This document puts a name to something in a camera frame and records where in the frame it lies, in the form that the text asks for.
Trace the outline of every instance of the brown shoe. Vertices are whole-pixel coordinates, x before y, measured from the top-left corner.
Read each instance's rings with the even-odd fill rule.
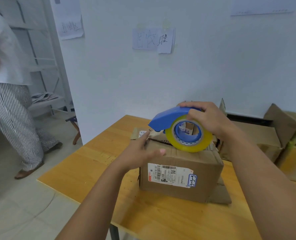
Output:
[[[35,172],[38,168],[40,168],[42,165],[44,165],[44,162],[41,162],[35,169],[25,171],[25,170],[20,170],[17,175],[15,176],[15,179],[22,179],[24,177],[27,177],[28,175],[32,174]]]
[[[52,151],[55,151],[57,149],[61,149],[63,147],[62,142],[58,142],[56,145],[54,145],[52,148],[50,148],[47,152],[44,152],[44,154],[50,153]]]

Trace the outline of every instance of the white shirt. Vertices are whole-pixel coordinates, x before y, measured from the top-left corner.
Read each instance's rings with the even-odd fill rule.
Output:
[[[0,15],[0,82],[32,85],[27,55],[6,20]]]

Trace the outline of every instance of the floor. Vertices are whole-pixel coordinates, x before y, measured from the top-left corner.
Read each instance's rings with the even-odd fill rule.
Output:
[[[0,133],[0,239],[52,240],[78,208],[77,202],[36,181],[82,146],[81,139],[72,145],[76,130],[65,118],[65,114],[57,113],[37,121],[64,146],[47,154],[45,165],[22,180],[13,178],[21,169],[21,159]],[[121,230],[119,235],[121,240],[132,239]]]

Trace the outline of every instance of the black and white striped pants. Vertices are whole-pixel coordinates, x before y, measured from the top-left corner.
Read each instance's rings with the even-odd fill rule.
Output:
[[[59,141],[35,126],[28,111],[32,104],[27,86],[0,83],[0,130],[23,158],[24,170],[36,168]]]

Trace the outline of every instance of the yellow tape roll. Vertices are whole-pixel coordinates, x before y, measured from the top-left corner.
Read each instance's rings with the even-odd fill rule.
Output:
[[[186,120],[187,116],[183,115],[175,119],[175,121],[171,124],[171,127],[168,129],[165,129],[166,137],[168,141],[178,150],[185,151],[185,152],[199,152],[204,150],[212,141],[212,134],[207,131],[205,128],[203,128],[200,125],[200,129],[202,130],[203,138],[202,140],[194,146],[186,146],[181,144],[173,135],[172,129],[175,124],[178,123],[180,120]]]

